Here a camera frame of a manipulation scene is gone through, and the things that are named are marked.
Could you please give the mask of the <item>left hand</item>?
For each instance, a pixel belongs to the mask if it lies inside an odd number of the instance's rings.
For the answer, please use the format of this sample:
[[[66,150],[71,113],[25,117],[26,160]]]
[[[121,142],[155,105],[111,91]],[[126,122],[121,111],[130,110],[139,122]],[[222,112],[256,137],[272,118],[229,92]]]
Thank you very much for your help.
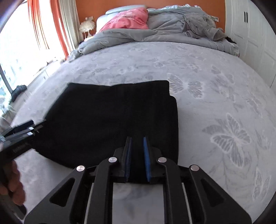
[[[8,195],[8,190],[10,190],[12,195],[12,201],[18,206],[22,206],[26,200],[26,194],[23,188],[23,184],[20,181],[20,171],[18,170],[17,164],[15,161],[12,161],[8,168],[11,170],[11,174],[8,178],[8,188],[1,185],[1,195]]]

